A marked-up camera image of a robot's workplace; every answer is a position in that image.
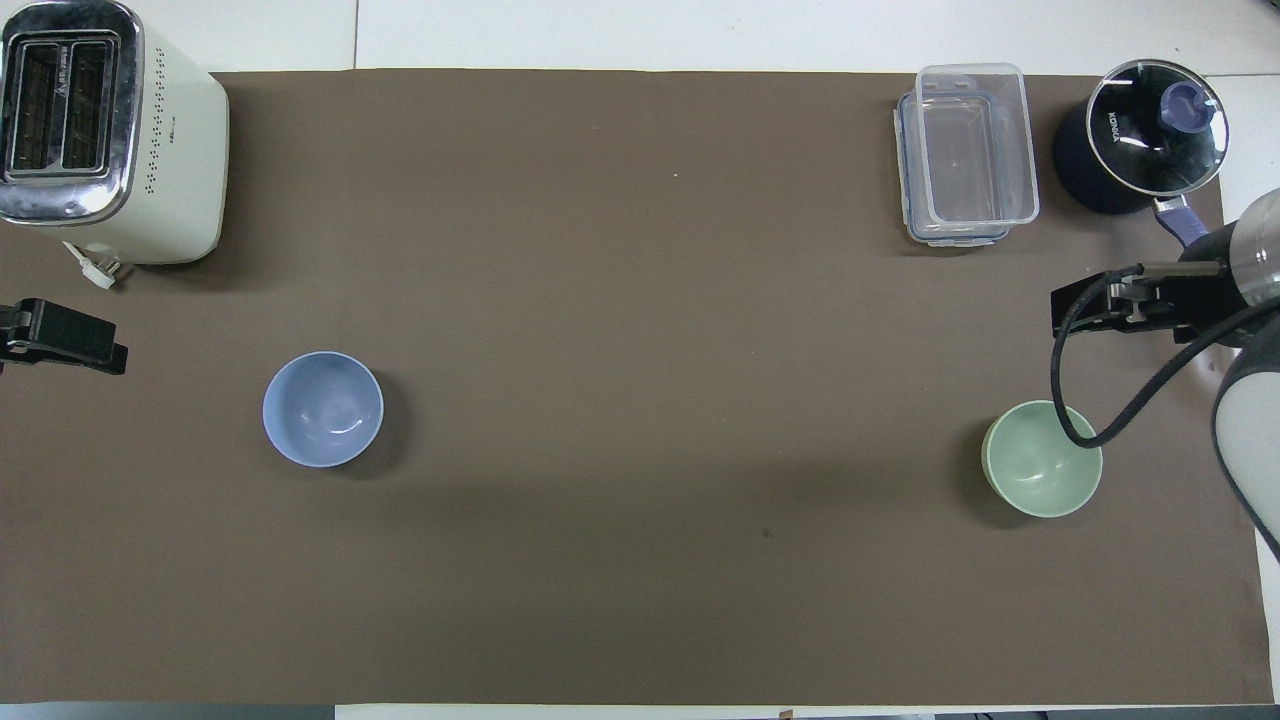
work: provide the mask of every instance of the pot lid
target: pot lid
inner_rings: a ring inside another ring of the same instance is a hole
[[[1196,73],[1164,60],[1133,60],[1107,73],[1085,122],[1102,167],[1147,195],[1196,190],[1226,156],[1226,114],[1217,94]]]

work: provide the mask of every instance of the lid knob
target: lid knob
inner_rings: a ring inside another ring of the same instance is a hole
[[[1160,123],[1179,132],[1201,132],[1217,114],[1217,101],[1189,79],[1175,82],[1160,96]]]

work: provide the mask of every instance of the black cable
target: black cable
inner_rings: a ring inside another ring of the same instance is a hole
[[[1125,425],[1128,425],[1129,421],[1133,420],[1134,416],[1138,415],[1138,413],[1140,413],[1142,409],[1147,406],[1147,402],[1149,402],[1151,398],[1157,392],[1160,392],[1160,388],[1165,387],[1165,384],[1178,373],[1178,370],[1181,370],[1188,363],[1192,361],[1193,357],[1199,355],[1206,347],[1222,340],[1231,332],[1244,327],[1254,318],[1280,310],[1280,296],[1272,297],[1260,305],[1239,310],[1238,313],[1233,314],[1225,320],[1204,331],[1196,340],[1187,343],[1187,346],[1183,347],[1178,352],[1178,355],[1170,357],[1169,361],[1165,363],[1165,365],[1160,368],[1160,370],[1156,372],[1156,374],[1152,375],[1146,384],[1142,386],[1142,389],[1138,391],[1138,395],[1133,396],[1133,400],[1130,400],[1129,404],[1124,406],[1124,410],[1121,410],[1120,414],[1116,415],[1116,419],[1112,420],[1110,425],[1107,425],[1101,433],[1093,437],[1089,438],[1083,437],[1080,436],[1080,433],[1075,430],[1075,427],[1071,424],[1071,419],[1066,414],[1066,404],[1062,401],[1061,364],[1062,364],[1062,348],[1066,346],[1066,336],[1071,325],[1074,325],[1076,320],[1079,320],[1080,313],[1084,310],[1084,306],[1089,304],[1089,301],[1092,301],[1094,296],[1102,292],[1102,290],[1105,290],[1106,286],[1115,282],[1120,282],[1120,279],[1126,278],[1129,275],[1140,275],[1142,273],[1143,273],[1143,266],[1140,264],[1130,265],[1120,270],[1111,270],[1103,273],[1101,278],[1094,281],[1093,284],[1091,284],[1083,293],[1080,293],[1079,297],[1075,299],[1075,302],[1073,302],[1071,306],[1068,309],[1066,316],[1062,319],[1062,324],[1061,327],[1059,327],[1057,334],[1053,336],[1053,354],[1050,355],[1048,360],[1048,373],[1050,373],[1048,387],[1050,387],[1050,393],[1053,397],[1053,411],[1057,413],[1057,421],[1062,425],[1062,430],[1066,433],[1066,437],[1070,438],[1071,442],[1078,445],[1079,447],[1084,448],[1102,447],[1107,442],[1111,442],[1111,439],[1114,439],[1117,434],[1120,434],[1120,430],[1123,430]]]

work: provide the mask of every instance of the toaster slot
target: toaster slot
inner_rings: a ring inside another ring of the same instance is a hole
[[[77,42],[72,46],[67,95],[67,132],[63,167],[97,170],[102,167],[110,113],[110,46]]]
[[[60,55],[59,46],[54,44],[27,44],[22,47],[9,159],[14,170],[44,170],[52,161],[52,142],[61,140],[61,128],[54,127]]]

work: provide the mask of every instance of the green bowl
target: green bowl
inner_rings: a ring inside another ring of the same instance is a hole
[[[1076,432],[1092,436],[1083,415],[1068,407]],[[1102,479],[1102,448],[1076,447],[1048,400],[1023,402],[991,424],[982,441],[982,471],[1010,505],[1037,518],[1075,512]]]

